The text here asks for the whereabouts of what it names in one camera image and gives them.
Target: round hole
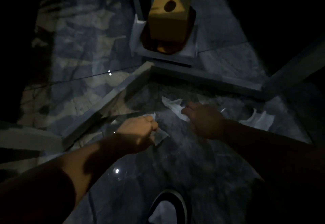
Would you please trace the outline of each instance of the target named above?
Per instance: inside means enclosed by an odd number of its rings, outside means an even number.
[[[175,9],[176,7],[176,2],[174,2],[173,0],[167,1],[166,4],[164,5],[164,10],[166,12],[171,12]]]

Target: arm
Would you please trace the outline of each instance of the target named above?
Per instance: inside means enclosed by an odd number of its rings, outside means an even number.
[[[314,145],[227,120],[209,105],[190,102],[182,113],[198,135],[228,144],[267,183],[281,188],[325,184],[325,151]]]
[[[126,120],[110,137],[64,154],[0,185],[1,223],[62,223],[119,158],[153,144],[151,116]]]

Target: person's left hand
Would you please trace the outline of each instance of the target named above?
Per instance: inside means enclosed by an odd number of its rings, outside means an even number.
[[[154,144],[154,137],[150,134],[157,128],[158,123],[150,115],[127,119],[116,131],[123,146],[121,149],[128,154],[144,151]]]

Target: cardboard box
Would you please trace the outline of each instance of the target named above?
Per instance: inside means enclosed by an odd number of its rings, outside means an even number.
[[[153,40],[184,42],[191,0],[154,0],[148,23]]]

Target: shoe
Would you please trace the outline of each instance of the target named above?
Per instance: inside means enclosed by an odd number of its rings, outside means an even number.
[[[180,193],[167,189],[153,202],[147,224],[188,224],[185,201]]]

